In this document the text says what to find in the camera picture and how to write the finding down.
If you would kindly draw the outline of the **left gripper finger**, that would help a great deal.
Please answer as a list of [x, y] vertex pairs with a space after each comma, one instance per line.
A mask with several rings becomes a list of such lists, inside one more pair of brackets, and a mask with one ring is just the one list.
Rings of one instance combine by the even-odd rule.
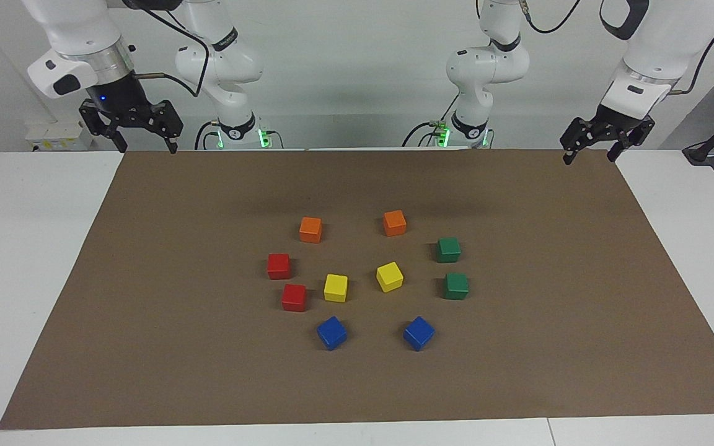
[[652, 118], [645, 118], [636, 127], [631, 130], [618, 130], [617, 141], [612, 145], [607, 152], [607, 160], [615, 163], [620, 155], [630, 147], [637, 147], [643, 144], [651, 130], [655, 126], [655, 121]]
[[563, 161], [565, 164], [572, 164], [581, 150], [591, 147], [597, 142], [595, 135], [597, 124], [598, 122], [595, 120], [572, 119], [559, 138], [559, 143], [564, 151]]

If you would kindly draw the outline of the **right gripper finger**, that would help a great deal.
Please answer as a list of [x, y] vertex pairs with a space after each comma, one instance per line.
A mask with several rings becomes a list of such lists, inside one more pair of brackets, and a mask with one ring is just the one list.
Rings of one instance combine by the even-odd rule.
[[119, 130], [120, 116], [99, 109], [93, 100], [84, 100], [79, 113], [91, 135], [104, 136], [113, 142], [119, 153], [126, 153], [128, 143]]
[[170, 154], [177, 153], [177, 139], [182, 130], [182, 119], [171, 101], [162, 100], [152, 105], [152, 132], [162, 138]]

